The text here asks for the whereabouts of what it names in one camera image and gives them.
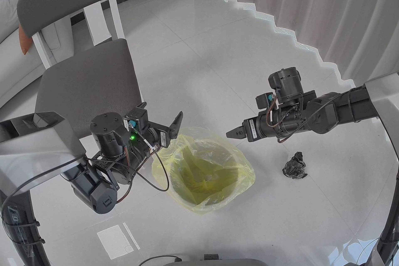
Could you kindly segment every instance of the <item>tile floor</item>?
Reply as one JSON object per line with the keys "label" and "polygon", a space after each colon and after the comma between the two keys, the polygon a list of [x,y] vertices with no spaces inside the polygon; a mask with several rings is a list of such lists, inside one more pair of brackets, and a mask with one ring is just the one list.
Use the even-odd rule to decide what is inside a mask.
{"label": "tile floor", "polygon": [[[332,64],[320,64],[312,49],[251,8],[236,0],[130,0],[119,5],[152,121],[169,124],[182,110],[183,126],[225,136],[258,112],[255,97],[270,91],[269,74],[285,67],[297,67],[305,91],[323,94],[351,87],[337,79]],[[105,16],[110,22],[108,10]],[[112,23],[108,27],[114,34]],[[76,54],[92,46],[84,21],[73,26],[73,36]],[[33,82],[1,108],[0,120],[33,112],[38,85],[39,80]],[[88,155],[97,152],[91,137],[82,142]],[[297,134],[283,145],[275,139],[230,142],[253,165],[256,182],[206,215],[181,208],[139,178],[127,200],[107,215],[88,209],[60,177],[33,189],[52,264],[138,265],[159,254],[197,260],[206,253],[260,259],[269,266],[341,266],[367,259],[371,241],[385,224],[398,168],[378,121],[339,126],[326,135]],[[296,151],[303,151],[307,164],[309,175],[302,180],[281,172]],[[152,179],[150,165],[143,174]],[[124,222],[141,249],[110,260],[97,232]],[[21,265],[2,230],[0,245],[0,262],[14,258]],[[154,260],[148,266],[168,262]]]}

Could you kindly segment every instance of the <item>white square on floor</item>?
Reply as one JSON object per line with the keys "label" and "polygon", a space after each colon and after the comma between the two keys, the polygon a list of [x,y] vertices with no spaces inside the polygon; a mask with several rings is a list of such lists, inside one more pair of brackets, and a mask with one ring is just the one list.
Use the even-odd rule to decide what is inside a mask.
{"label": "white square on floor", "polygon": [[133,251],[119,225],[104,229],[98,232],[97,235],[110,259],[115,259]]}

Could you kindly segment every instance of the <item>robotic arm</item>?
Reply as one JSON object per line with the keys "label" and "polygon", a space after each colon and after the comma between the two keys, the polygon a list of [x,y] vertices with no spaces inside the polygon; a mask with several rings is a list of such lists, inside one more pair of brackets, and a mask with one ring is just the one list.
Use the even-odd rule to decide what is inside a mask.
{"label": "robotic arm", "polygon": [[148,121],[145,106],[140,104],[124,118],[109,112],[92,120],[90,129],[100,149],[93,159],[87,158],[68,121],[54,112],[0,122],[0,214],[25,265],[50,266],[30,189],[61,174],[86,205],[98,214],[108,213],[120,201],[118,184],[131,187],[152,152],[167,148],[177,137],[182,112],[166,127]]}
{"label": "robotic arm", "polygon": [[[242,126],[226,133],[228,138],[249,142],[277,137],[284,142],[295,133],[314,131],[325,134],[338,124],[379,117],[396,154],[399,149],[399,73],[367,81],[363,86],[342,94],[330,92],[317,97],[304,93],[296,68],[282,69],[270,75],[275,90],[257,96],[258,116],[245,119]],[[385,228],[374,246],[367,266],[389,265],[399,242],[399,177]]]}

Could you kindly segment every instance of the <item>white pillow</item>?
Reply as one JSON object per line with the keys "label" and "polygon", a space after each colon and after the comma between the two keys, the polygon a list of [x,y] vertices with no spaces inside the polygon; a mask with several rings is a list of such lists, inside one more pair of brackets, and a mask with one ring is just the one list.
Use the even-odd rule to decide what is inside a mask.
{"label": "white pillow", "polygon": [[18,0],[0,0],[0,43],[18,29]]}

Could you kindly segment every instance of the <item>barcode label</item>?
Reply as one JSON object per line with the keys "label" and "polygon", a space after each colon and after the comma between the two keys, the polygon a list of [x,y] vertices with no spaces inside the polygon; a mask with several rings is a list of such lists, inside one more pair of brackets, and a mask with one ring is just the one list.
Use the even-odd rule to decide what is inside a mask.
{"label": "barcode label", "polygon": [[161,131],[161,146],[166,147],[166,134]]}
{"label": "barcode label", "polygon": [[127,120],[126,120],[126,119],[123,119],[123,124],[124,124],[125,128],[126,128],[127,130],[129,130],[129,126],[128,126],[128,124],[127,124]]}
{"label": "barcode label", "polygon": [[254,139],[256,139],[258,136],[256,134],[255,124],[253,123],[252,119],[249,120],[249,125],[251,126],[252,136]]}

